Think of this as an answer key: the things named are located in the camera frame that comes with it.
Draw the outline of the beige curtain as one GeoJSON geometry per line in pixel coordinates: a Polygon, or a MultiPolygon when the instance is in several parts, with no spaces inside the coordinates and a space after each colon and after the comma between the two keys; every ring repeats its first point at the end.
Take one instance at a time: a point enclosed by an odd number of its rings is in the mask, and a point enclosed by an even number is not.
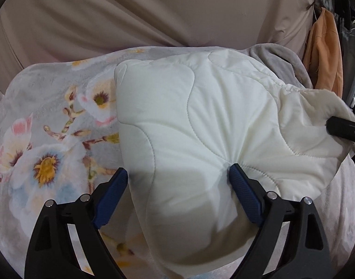
{"type": "Polygon", "coordinates": [[[277,43],[303,54],[314,0],[6,0],[0,91],[24,68],[141,46],[246,49],[277,43]]]}

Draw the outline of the cream quilted jacket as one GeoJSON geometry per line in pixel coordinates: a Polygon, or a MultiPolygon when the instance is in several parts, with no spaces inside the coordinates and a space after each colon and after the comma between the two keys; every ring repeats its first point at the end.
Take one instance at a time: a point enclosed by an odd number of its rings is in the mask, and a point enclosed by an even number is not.
{"type": "Polygon", "coordinates": [[[350,142],[326,121],[353,120],[328,90],[284,83],[235,50],[126,60],[114,71],[119,139],[129,189],[155,263],[170,278],[242,258],[257,227],[227,172],[286,200],[317,202],[340,269],[355,244],[355,166],[350,142]]]}

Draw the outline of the orange hanging garment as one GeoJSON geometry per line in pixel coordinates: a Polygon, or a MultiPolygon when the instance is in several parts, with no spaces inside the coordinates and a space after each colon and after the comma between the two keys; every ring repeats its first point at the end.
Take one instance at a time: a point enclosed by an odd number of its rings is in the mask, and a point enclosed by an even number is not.
{"type": "Polygon", "coordinates": [[[321,9],[312,25],[303,56],[312,86],[343,97],[343,58],[334,15],[321,9]]]}

